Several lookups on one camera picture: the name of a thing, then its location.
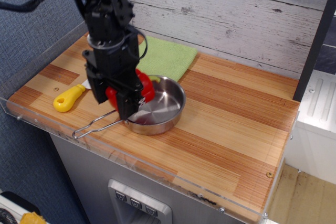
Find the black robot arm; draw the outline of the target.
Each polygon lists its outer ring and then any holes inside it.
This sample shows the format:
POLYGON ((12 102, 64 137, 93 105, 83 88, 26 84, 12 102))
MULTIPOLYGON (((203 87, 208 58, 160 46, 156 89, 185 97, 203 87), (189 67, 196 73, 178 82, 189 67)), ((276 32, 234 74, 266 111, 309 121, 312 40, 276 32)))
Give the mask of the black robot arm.
POLYGON ((107 89, 116 91, 121 119, 138 112, 143 85, 136 74, 142 56, 138 33, 131 26, 133 4, 128 0, 74 0, 88 27, 92 50, 82 53, 86 59, 87 79, 98 103, 108 99, 107 89))

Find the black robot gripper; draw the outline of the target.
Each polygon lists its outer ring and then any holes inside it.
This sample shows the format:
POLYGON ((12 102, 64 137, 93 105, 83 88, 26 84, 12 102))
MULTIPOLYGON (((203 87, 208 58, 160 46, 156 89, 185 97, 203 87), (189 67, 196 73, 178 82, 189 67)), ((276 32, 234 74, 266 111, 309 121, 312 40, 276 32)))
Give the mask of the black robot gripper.
POLYGON ((117 91, 120 119, 127 120, 139 110, 143 88, 135 69, 140 61, 137 34, 124 34, 116 40, 96 40, 87 37, 92 50, 82 53, 86 59, 86 73, 96 101, 107 101, 106 89, 117 91))

